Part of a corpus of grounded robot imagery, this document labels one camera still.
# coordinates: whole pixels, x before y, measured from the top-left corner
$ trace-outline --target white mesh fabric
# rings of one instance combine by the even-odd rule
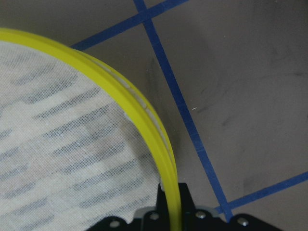
[[[0,42],[2,231],[82,231],[155,204],[152,156],[115,101],[65,63]]]

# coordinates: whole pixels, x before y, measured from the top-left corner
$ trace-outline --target yellow hoop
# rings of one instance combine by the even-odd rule
[[[166,193],[170,229],[181,230],[180,192],[171,144],[157,113],[140,91],[105,63],[51,39],[0,28],[0,40],[31,47],[63,61],[89,77],[119,104],[139,130],[156,162]]]

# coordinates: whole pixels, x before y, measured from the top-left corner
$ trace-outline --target metal screw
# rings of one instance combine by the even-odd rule
[[[110,228],[117,228],[117,227],[120,226],[120,222],[117,221],[117,220],[113,220],[113,221],[110,222],[109,226],[110,226]]]
[[[249,224],[248,220],[246,220],[245,218],[238,218],[237,223],[243,226],[247,226]]]
[[[206,217],[206,213],[203,211],[197,211],[196,212],[196,217],[198,217],[199,219],[204,219]]]
[[[156,212],[151,213],[150,219],[151,219],[151,220],[157,220],[157,219],[159,219],[159,214],[156,213]]]

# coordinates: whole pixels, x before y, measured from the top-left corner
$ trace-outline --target gray floor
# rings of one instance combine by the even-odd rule
[[[132,0],[0,5],[0,26],[66,45],[137,14]],[[153,22],[228,201],[307,172],[306,0],[191,0]],[[218,206],[144,27],[85,52],[117,69],[153,103],[170,135],[180,181],[197,204]],[[306,231],[307,192],[306,181],[233,213]]]

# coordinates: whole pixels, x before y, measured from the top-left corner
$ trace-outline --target black plastic mount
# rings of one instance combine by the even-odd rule
[[[253,216],[239,214],[224,222],[209,209],[195,207],[186,183],[179,183],[182,231],[281,231]],[[141,215],[127,224],[119,217],[106,217],[87,231],[170,231],[165,193],[158,186],[156,207],[141,209]]]

